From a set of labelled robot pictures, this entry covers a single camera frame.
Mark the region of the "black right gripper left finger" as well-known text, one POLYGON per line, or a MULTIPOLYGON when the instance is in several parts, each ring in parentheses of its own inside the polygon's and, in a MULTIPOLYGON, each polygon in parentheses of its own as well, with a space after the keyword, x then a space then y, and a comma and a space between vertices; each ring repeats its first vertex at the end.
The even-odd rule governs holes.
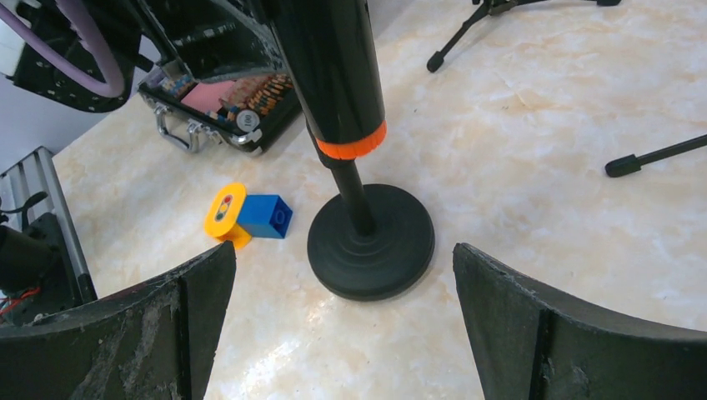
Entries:
POLYGON ((2 398, 203 398, 236 267, 223 242, 110 296, 3 327, 2 398))

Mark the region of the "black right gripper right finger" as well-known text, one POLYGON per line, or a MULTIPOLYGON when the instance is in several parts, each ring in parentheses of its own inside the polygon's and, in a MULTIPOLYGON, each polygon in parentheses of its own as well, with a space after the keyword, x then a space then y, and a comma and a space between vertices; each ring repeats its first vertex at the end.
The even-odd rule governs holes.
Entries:
POLYGON ((600 307, 467 243, 453 270, 485 398, 705 398, 704 332, 600 307))

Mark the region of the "black round-base microphone stand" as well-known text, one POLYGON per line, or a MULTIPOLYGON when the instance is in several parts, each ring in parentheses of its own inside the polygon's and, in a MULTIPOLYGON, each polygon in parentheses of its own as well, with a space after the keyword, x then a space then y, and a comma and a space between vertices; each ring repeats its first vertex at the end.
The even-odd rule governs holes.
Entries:
POLYGON ((364 184, 353 161, 317 151, 338 195, 318 211, 308 230, 307 255, 315 277, 335 295, 358 302, 393 298, 428 270, 435 231, 427 208, 411 193, 364 184))

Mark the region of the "black shock-mount tripod stand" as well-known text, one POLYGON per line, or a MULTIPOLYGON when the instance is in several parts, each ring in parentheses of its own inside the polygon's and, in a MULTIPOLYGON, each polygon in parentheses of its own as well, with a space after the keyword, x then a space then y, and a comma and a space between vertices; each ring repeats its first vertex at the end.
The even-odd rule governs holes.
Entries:
POLYGON ((678 156, 705 146, 706 135, 702 135, 640 156, 630 154, 622 158, 617 158, 608 162, 604 166, 604 171, 609 178, 621 178, 639 172, 645 165, 656 163, 666 158, 678 156))

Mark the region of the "black orange-tipped microphone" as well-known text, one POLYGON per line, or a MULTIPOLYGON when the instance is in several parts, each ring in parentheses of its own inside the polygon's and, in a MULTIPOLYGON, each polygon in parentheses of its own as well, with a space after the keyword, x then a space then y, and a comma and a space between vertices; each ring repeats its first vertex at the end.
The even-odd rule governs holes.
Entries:
POLYGON ((375 150, 387 123, 367 3, 266 1, 263 7, 318 150, 337 160, 375 150))

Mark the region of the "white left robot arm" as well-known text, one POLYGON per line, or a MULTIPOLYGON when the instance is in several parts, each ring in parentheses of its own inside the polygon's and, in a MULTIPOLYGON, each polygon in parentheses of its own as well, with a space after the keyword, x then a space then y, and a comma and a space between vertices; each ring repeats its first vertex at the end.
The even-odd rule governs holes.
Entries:
MULTIPOLYGON (((8 80, 16 88, 86 113, 110 113, 129 99, 134 70, 148 70, 152 62, 139 54, 142 34, 129 21, 129 13, 119 1, 108 1, 108 9, 96 8, 94 1, 86 6, 102 31, 123 75, 123 92, 118 97, 103 97, 67 77, 29 45, 23 45, 18 65, 8 80)), ((70 28, 70 22, 52 1, 21 1, 10 10, 28 22, 28 26, 52 50, 83 70, 91 78, 103 81, 94 56, 84 47, 82 39, 70 28)))

